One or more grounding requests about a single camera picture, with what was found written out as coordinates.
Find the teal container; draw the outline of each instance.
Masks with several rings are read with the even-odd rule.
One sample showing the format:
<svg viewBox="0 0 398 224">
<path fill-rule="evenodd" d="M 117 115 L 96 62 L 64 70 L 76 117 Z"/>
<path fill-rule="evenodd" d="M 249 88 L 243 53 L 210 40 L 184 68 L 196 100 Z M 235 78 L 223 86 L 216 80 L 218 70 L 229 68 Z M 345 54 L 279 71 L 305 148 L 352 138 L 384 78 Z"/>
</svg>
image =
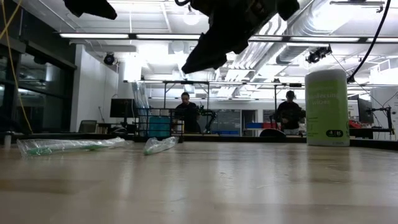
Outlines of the teal container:
<svg viewBox="0 0 398 224">
<path fill-rule="evenodd" d="M 148 120 L 148 137 L 169 137 L 170 136 L 170 124 L 171 120 L 169 117 L 150 117 Z"/>
</svg>

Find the blue bin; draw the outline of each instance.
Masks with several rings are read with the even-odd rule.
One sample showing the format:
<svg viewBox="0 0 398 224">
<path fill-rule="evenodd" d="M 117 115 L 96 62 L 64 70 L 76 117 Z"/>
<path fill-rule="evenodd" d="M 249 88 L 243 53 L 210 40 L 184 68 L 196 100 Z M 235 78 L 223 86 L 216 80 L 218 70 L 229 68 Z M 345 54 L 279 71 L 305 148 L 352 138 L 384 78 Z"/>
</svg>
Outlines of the blue bin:
<svg viewBox="0 0 398 224">
<path fill-rule="evenodd" d="M 247 123 L 246 128 L 262 128 L 262 123 Z"/>
<path fill-rule="evenodd" d="M 170 118 L 153 116 L 149 118 L 148 125 L 148 137 L 170 136 Z"/>
</svg>

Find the clear plastic bag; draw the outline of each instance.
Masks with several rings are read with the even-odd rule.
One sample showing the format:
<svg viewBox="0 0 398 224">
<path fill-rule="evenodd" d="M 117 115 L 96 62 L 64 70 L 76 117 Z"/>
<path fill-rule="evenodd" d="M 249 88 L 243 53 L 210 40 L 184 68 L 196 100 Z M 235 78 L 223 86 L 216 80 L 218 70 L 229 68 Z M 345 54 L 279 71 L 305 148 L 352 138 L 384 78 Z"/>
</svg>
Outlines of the clear plastic bag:
<svg viewBox="0 0 398 224">
<path fill-rule="evenodd" d="M 148 156 L 154 153 L 162 152 L 174 147 L 178 143 L 178 137 L 169 137 L 158 141 L 156 138 L 150 138 L 144 146 L 144 155 Z"/>
<path fill-rule="evenodd" d="M 58 152 L 93 151 L 104 147 L 118 147 L 125 145 L 122 138 L 109 140 L 52 140 L 28 139 L 17 140 L 18 149 L 22 157 L 47 156 Z"/>
</svg>

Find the person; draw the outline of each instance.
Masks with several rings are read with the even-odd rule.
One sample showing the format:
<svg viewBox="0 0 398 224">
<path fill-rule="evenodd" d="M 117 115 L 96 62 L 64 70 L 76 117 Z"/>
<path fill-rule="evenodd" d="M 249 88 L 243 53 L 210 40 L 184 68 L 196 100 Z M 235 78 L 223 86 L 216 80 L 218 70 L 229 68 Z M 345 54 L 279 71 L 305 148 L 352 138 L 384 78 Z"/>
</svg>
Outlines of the person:
<svg viewBox="0 0 398 224">
<path fill-rule="evenodd" d="M 183 92 L 181 94 L 182 103 L 176 107 L 177 112 L 175 115 L 183 116 L 185 133 L 200 133 L 198 108 L 197 105 L 190 102 L 189 99 L 189 93 Z"/>
<path fill-rule="evenodd" d="M 288 135 L 297 135 L 299 134 L 299 121 L 302 109 L 298 104 L 293 102 L 295 95 L 292 90 L 286 93 L 286 99 L 286 101 L 278 106 L 276 112 L 277 119 L 282 124 L 281 131 Z"/>
</svg>

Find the small white container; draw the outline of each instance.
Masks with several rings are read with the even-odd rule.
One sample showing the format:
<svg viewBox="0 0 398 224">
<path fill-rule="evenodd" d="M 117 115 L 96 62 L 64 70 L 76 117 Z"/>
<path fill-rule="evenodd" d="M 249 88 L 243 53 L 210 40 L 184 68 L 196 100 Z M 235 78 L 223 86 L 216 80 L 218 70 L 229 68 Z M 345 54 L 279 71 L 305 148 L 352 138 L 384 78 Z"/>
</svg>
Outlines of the small white container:
<svg viewBox="0 0 398 224">
<path fill-rule="evenodd" d="M 346 73 L 320 70 L 305 77 L 307 144 L 349 146 Z"/>
</svg>

